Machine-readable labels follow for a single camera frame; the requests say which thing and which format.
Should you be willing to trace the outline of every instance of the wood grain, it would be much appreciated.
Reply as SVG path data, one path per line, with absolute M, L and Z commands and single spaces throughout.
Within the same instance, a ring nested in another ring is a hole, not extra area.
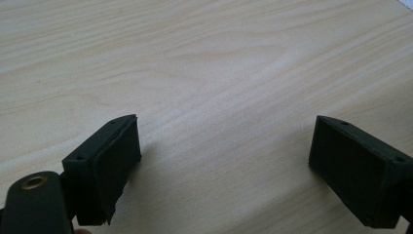
M 308 168 L 316 116 L 413 155 L 413 15 L 394 0 L 0 2 L 0 205 L 112 118 L 143 159 L 94 233 L 403 233 Z

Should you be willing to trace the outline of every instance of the black plastic part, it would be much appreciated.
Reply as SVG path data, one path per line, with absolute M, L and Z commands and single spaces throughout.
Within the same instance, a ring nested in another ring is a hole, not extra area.
M 310 167 L 365 225 L 395 228 L 413 183 L 413 159 L 338 119 L 318 116 Z
M 80 225 L 110 223 L 129 174 L 140 161 L 136 116 L 114 119 L 63 159 Z
M 72 233 L 58 174 L 42 172 L 16 181 L 9 189 L 2 234 Z

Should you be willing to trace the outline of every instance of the light wood surface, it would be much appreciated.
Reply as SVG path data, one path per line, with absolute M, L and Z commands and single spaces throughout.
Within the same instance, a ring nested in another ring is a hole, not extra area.
M 135 113 L 143 155 L 96 233 L 373 230 L 308 167 L 316 116 L 413 155 L 413 14 L 395 0 L 0 2 L 0 205 Z

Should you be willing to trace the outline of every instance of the dark object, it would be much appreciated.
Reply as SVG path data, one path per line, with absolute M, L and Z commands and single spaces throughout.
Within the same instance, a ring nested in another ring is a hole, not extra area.
M 28 175 L 9 189 L 1 233 L 73 233 L 110 223 L 134 165 L 140 161 L 136 116 L 114 119 L 63 159 L 64 173 Z
M 338 119 L 318 116 L 310 167 L 365 225 L 412 221 L 413 159 Z

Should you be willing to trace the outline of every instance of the wooden table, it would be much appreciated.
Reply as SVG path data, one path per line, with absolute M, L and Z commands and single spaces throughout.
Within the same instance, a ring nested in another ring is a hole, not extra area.
M 373 230 L 308 167 L 317 115 L 413 155 L 413 14 L 395 0 L 2 1 L 0 202 L 110 119 L 143 159 L 104 233 Z

